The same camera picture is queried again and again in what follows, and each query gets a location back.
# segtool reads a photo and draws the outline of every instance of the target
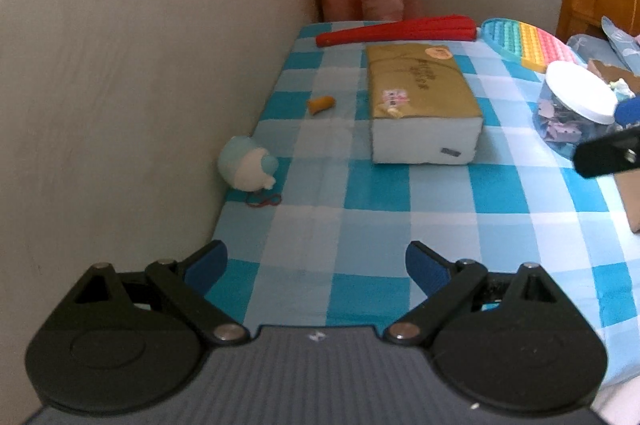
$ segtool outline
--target label sticker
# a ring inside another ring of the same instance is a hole
[[[398,107],[409,103],[409,97],[404,89],[388,89],[382,91],[382,102],[386,108]]]
[[[453,53],[451,53],[447,48],[427,48],[424,52],[438,60],[449,60],[450,58],[453,58]]]
[[[326,338],[326,334],[322,331],[315,331],[312,335],[306,336],[309,340],[316,342],[322,342]]]
[[[453,156],[454,158],[458,158],[460,157],[460,154],[462,154],[462,152],[459,152],[457,150],[447,149],[447,148],[440,149],[440,152],[442,152],[443,154],[448,154],[449,156]]]

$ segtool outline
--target orange sticker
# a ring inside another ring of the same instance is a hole
[[[424,52],[438,60],[449,60],[453,58],[453,54],[446,48],[427,48]]]

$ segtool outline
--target red string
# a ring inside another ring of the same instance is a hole
[[[256,201],[250,201],[251,196],[256,196],[258,199]],[[264,190],[260,190],[258,192],[247,192],[244,202],[251,208],[278,206],[282,202],[282,196],[280,194],[271,194],[270,196],[265,196]]]

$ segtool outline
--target blue plush toy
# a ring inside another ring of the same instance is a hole
[[[621,101],[615,113],[616,123],[623,128],[634,127],[640,124],[640,96],[631,100]]]
[[[232,188],[244,192],[271,190],[278,160],[248,136],[234,136],[218,157],[218,170]]]

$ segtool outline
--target rainbow pop it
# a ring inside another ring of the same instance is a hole
[[[510,19],[489,19],[480,27],[482,40],[502,58],[527,69],[545,72],[556,60],[583,65],[574,52],[540,28]]]

